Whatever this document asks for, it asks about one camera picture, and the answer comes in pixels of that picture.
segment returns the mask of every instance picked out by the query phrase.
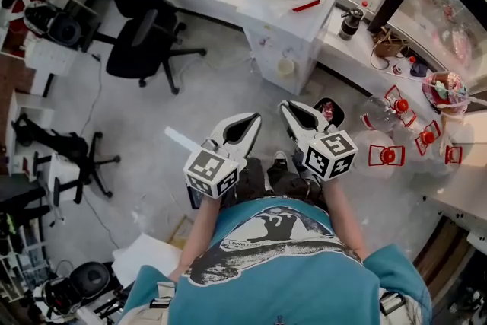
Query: red bottle cap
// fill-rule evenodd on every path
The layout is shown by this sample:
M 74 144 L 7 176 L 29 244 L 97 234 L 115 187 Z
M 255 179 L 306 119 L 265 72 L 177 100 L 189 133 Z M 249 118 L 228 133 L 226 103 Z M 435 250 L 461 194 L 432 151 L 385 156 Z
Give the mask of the red bottle cap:
M 394 104 L 394 107 L 396 108 L 396 111 L 401 114 L 405 113 L 409 109 L 409 104 L 406 99 L 399 99 Z
M 432 144 L 434 142 L 434 134 L 433 132 L 423 132 L 421 133 L 421 140 L 429 145 L 429 144 Z
M 382 162 L 386 164 L 392 163 L 395 158 L 396 158 L 396 153 L 394 151 L 391 151 L 390 149 L 384 151 L 384 153 L 380 156 Z

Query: chair armrest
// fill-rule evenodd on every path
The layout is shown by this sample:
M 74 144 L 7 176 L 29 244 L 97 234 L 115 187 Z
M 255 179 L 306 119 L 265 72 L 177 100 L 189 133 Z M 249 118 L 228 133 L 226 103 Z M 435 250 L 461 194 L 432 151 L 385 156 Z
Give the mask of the chair armrest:
M 160 32 L 164 33 L 164 35 L 168 36 L 172 39 L 175 43 L 181 43 L 181 39 L 178 38 L 172 31 L 168 31 L 163 27 L 157 25 L 155 23 L 156 18 L 158 17 L 158 10 L 149 10 L 145 13 L 144 19 L 140 23 L 138 27 L 137 33 L 135 33 L 134 40 L 132 41 L 132 47 L 138 46 L 144 42 L 145 38 L 149 34 L 149 31 L 154 28 L 159 30 Z

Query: white robot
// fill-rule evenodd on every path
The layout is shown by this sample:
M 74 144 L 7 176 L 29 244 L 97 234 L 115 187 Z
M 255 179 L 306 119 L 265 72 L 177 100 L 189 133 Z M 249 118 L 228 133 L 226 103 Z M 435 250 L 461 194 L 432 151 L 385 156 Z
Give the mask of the white robot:
M 304 154 L 302 164 L 312 174 L 330 180 L 350 169 L 357 147 L 345 131 L 303 103 L 284 100 L 278 109 L 289 136 Z M 186 185 L 215 199 L 223 196 L 237 184 L 261 125 L 258 113 L 222 120 L 189 156 L 184 166 Z

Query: person's left arm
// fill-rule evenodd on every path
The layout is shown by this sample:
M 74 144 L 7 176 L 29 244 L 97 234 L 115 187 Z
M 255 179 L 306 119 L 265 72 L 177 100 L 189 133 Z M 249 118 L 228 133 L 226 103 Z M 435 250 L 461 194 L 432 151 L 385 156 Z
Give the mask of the person's left arm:
M 208 249 L 215 230 L 221 199 L 203 196 L 196 220 L 184 245 L 177 268 L 169 275 L 169 279 L 178 282 L 180 276 L 191 267 L 196 257 Z

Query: chair seat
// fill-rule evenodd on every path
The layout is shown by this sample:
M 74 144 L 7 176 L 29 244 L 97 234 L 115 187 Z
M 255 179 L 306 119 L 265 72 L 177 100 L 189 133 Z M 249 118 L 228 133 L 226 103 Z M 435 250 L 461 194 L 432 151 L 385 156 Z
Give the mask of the chair seat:
M 168 56 L 173 42 L 156 29 L 151 29 L 140 45 L 132 46 L 140 22 L 137 18 L 125 23 L 108 59 L 108 74 L 119 78 L 149 78 L 157 73 L 162 59 Z M 160 21 L 157 24 L 174 31 L 177 19 L 171 15 L 164 19 L 164 24 Z

